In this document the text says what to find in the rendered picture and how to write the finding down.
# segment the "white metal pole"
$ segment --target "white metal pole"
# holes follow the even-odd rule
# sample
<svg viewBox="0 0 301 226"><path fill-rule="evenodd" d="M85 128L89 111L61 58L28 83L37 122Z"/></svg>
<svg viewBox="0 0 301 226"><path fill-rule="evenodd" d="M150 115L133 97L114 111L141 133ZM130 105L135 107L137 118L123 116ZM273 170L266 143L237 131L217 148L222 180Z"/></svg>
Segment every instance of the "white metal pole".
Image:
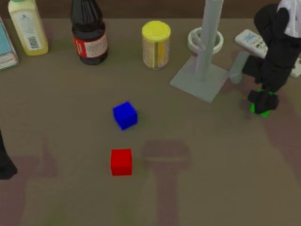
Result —
<svg viewBox="0 0 301 226"><path fill-rule="evenodd" d="M205 2L201 42L196 64L196 76L200 76L202 82L207 80L209 74L223 2L223 0L206 0Z"/></svg>

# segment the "white remote control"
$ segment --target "white remote control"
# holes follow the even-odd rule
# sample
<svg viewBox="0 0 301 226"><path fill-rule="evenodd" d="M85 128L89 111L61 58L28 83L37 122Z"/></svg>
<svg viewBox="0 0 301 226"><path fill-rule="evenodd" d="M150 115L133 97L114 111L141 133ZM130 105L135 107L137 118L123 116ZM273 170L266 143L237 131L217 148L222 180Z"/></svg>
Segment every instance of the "white remote control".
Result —
<svg viewBox="0 0 301 226"><path fill-rule="evenodd" d="M235 42L249 50L254 55L264 58L267 54L268 47L263 41L262 37L249 29L245 29L235 38ZM298 78L301 75L301 59L298 58L295 63L295 67L291 72L291 76L294 78Z"/></svg>

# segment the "yellow lid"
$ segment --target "yellow lid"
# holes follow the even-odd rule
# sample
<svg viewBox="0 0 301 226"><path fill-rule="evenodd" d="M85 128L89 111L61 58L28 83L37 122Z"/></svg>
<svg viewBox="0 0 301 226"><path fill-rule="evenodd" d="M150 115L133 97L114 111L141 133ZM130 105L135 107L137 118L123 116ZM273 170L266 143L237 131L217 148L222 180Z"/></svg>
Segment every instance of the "yellow lid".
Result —
<svg viewBox="0 0 301 226"><path fill-rule="evenodd" d="M170 27L159 20L149 21L142 28L142 35L150 41L163 41L170 36Z"/></svg>

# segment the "barcode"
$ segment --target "barcode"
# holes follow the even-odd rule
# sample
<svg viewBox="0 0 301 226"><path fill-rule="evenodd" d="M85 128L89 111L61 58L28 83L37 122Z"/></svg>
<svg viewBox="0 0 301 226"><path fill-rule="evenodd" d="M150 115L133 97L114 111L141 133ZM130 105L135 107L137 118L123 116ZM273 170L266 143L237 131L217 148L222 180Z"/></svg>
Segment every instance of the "barcode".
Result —
<svg viewBox="0 0 301 226"><path fill-rule="evenodd" d="M31 48L39 48L39 45L38 45L35 37L28 38L28 41L29 41Z"/></svg>

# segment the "white roll of tape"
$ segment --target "white roll of tape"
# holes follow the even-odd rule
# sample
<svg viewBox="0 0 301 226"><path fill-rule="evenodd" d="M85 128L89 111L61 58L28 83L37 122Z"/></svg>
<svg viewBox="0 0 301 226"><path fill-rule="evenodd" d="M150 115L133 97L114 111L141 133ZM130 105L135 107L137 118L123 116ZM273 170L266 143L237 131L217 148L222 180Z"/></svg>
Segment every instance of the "white roll of tape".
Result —
<svg viewBox="0 0 301 226"><path fill-rule="evenodd" d="M199 27L192 30L188 35L188 48L195 54L198 54L199 51L198 43L201 42L201 31L202 28ZM223 44L224 44L224 37L218 31L215 40L214 49L213 49L213 54L218 53L222 49Z"/></svg>

